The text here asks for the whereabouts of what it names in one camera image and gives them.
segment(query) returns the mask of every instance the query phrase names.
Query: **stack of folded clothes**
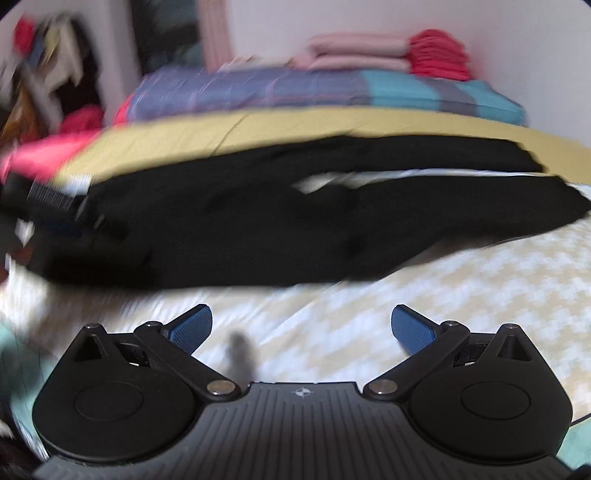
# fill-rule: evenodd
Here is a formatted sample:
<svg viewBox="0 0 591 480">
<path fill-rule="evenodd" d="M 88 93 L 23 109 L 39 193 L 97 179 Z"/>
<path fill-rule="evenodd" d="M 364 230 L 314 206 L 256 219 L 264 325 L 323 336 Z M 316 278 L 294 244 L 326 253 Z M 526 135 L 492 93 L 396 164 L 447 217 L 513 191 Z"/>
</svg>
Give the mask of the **stack of folded clothes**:
<svg viewBox="0 0 591 480">
<path fill-rule="evenodd" d="M 392 34 L 316 35 L 291 64 L 300 70 L 381 69 L 408 72 L 408 41 Z"/>
<path fill-rule="evenodd" d="M 472 80 L 464 45 L 443 30 L 429 29 L 411 37 L 411 73 L 449 80 Z"/>
</svg>

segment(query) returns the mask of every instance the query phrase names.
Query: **pink clothing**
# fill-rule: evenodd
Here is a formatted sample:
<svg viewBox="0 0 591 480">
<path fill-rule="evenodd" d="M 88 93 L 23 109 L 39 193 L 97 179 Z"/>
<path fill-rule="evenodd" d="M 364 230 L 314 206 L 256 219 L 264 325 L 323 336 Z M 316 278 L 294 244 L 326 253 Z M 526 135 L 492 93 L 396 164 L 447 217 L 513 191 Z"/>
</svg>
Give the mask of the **pink clothing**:
<svg viewBox="0 0 591 480">
<path fill-rule="evenodd" d="M 115 118 L 113 119 L 113 125 L 123 125 L 128 123 L 127 112 L 129 112 L 129 106 L 131 105 L 133 97 L 133 95 L 130 95 L 129 98 L 123 102 L 123 105 L 119 107 L 119 110 L 117 110 Z"/>
<path fill-rule="evenodd" d="M 455 48 L 457 48 L 459 50 L 464 49 L 464 44 L 461 41 L 459 41 L 456 38 L 453 38 L 446 31 L 438 30 L 436 28 L 428 28 L 426 30 L 423 30 L 422 32 L 417 33 L 413 37 L 410 37 L 410 39 L 408 41 L 410 42 L 411 45 L 415 45 L 415 44 L 425 41 L 425 40 L 433 41 L 436 39 L 440 39 L 440 40 L 442 39 L 446 44 L 451 43 L 454 45 Z"/>
<path fill-rule="evenodd" d="M 64 118 L 60 135 L 100 130 L 103 128 L 104 118 L 105 113 L 100 106 L 86 105 Z"/>
<path fill-rule="evenodd" d="M 6 181 L 10 171 L 46 183 L 78 152 L 90 145 L 100 131 L 53 135 L 24 144 L 0 161 L 0 180 Z"/>
<path fill-rule="evenodd" d="M 450 34 L 443 30 L 424 30 L 413 36 L 410 44 L 411 73 L 449 80 L 472 80 L 472 73 L 466 65 L 470 57 L 464 51 L 463 43 Z"/>
</svg>

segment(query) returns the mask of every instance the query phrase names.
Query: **white wall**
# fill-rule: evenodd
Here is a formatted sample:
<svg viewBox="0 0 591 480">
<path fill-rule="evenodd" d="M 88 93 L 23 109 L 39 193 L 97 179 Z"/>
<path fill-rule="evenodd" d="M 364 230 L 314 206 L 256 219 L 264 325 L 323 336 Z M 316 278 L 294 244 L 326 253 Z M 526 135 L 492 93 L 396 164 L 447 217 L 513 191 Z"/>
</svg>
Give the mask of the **white wall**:
<svg viewBox="0 0 591 480">
<path fill-rule="evenodd" d="M 141 80 L 127 1 L 22 0 L 0 21 L 0 62 L 12 56 L 12 30 L 23 13 L 42 18 L 59 11 L 80 15 L 88 29 L 100 58 L 99 93 L 110 121 Z"/>
<path fill-rule="evenodd" d="M 237 56 L 286 60 L 312 35 L 332 31 L 390 32 L 408 37 L 443 28 L 469 42 L 485 0 L 228 0 Z"/>
<path fill-rule="evenodd" d="M 286 60 L 330 31 L 408 37 L 442 28 L 477 77 L 522 104 L 530 125 L 591 147 L 591 8 L 583 0 L 228 0 L 237 56 Z"/>
<path fill-rule="evenodd" d="M 488 2 L 477 75 L 525 107 L 530 126 L 591 147 L 591 8 L 582 0 Z"/>
</svg>

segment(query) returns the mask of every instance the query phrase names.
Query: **red clothing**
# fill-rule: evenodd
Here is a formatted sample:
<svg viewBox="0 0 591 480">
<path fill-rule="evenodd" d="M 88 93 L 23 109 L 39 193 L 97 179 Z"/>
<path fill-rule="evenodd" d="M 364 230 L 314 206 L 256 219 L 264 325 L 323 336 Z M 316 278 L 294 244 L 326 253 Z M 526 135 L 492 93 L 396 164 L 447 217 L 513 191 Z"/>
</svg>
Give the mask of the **red clothing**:
<svg viewBox="0 0 591 480">
<path fill-rule="evenodd" d="M 27 57 L 35 40 L 35 22 L 25 16 L 14 27 L 14 49 L 21 57 Z"/>
<path fill-rule="evenodd" d="M 411 45 L 414 45 L 421 41 L 433 40 L 435 38 L 443 39 L 447 43 L 451 42 L 456 46 L 456 48 L 459 48 L 461 50 L 464 49 L 464 44 L 461 41 L 457 40 L 456 38 L 453 38 L 449 33 L 443 30 L 437 30 L 435 28 L 428 28 L 427 30 L 423 30 L 422 32 L 417 33 L 415 36 L 410 38 L 409 42 Z"/>
<path fill-rule="evenodd" d="M 449 80 L 472 80 L 466 63 L 470 57 L 462 42 L 443 30 L 424 30 L 410 39 L 411 73 Z"/>
</svg>

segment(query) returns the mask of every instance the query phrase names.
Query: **metal screw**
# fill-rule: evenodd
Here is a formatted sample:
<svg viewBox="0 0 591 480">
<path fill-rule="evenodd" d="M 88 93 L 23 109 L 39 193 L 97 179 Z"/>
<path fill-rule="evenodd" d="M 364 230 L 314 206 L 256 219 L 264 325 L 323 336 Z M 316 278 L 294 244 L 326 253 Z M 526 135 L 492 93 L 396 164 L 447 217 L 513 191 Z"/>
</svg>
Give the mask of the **metal screw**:
<svg viewBox="0 0 591 480">
<path fill-rule="evenodd" d="M 214 395 L 228 395 L 236 390 L 236 385 L 229 380 L 214 380 L 207 385 L 207 390 Z"/>
<path fill-rule="evenodd" d="M 374 380 L 369 383 L 368 387 L 372 392 L 377 393 L 378 395 L 389 395 L 390 393 L 396 392 L 398 389 L 396 382 L 386 379 Z"/>
</svg>

